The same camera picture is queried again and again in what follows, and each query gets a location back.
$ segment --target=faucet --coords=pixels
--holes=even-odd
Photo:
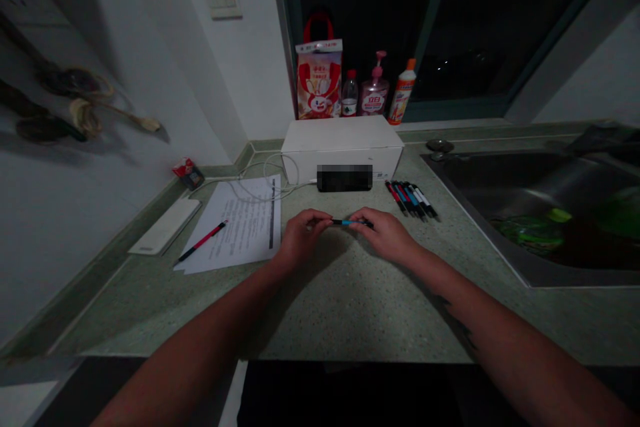
[[[451,157],[453,144],[446,140],[432,139],[427,142],[427,148],[433,153],[430,155],[433,161],[443,161]]]
[[[626,141],[638,130],[630,130],[615,121],[590,125],[565,151],[576,157],[588,153],[640,153],[640,141]]]

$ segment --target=pen cluster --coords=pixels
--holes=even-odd
[[[393,180],[385,182],[387,189],[405,216],[419,218],[426,222],[428,217],[436,218],[438,214],[415,183]]]

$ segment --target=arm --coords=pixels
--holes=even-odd
[[[422,248],[390,213],[363,208],[349,227],[387,260],[413,272],[445,306],[478,363],[530,424],[637,425],[609,389],[549,338]]]
[[[328,213],[308,209],[289,220],[275,257],[162,344],[92,425],[184,423],[233,361],[238,344],[267,302],[309,258],[330,219]]]

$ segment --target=countertop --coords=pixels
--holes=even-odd
[[[542,138],[466,141],[457,151],[540,148]],[[384,183],[370,192],[319,193],[302,187],[282,201],[282,228],[313,207],[346,218],[363,205],[397,216],[414,238],[434,251],[583,364],[640,365],[640,289],[526,288],[408,143],[396,178],[418,184],[440,222],[401,215]],[[256,153],[253,162],[271,153]],[[253,169],[260,176],[261,167]],[[194,198],[209,199],[215,184]],[[254,272],[263,262],[192,276],[174,272],[204,208],[159,258],[129,256],[54,354],[148,356],[184,323]],[[378,258],[366,241],[330,228],[301,269],[269,304],[244,343],[248,359],[443,362],[472,359],[421,288]]]

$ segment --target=small red box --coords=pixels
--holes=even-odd
[[[184,157],[174,168],[171,169],[175,173],[182,183],[184,183],[189,190],[196,190],[205,181],[205,176],[195,166],[190,158]]]

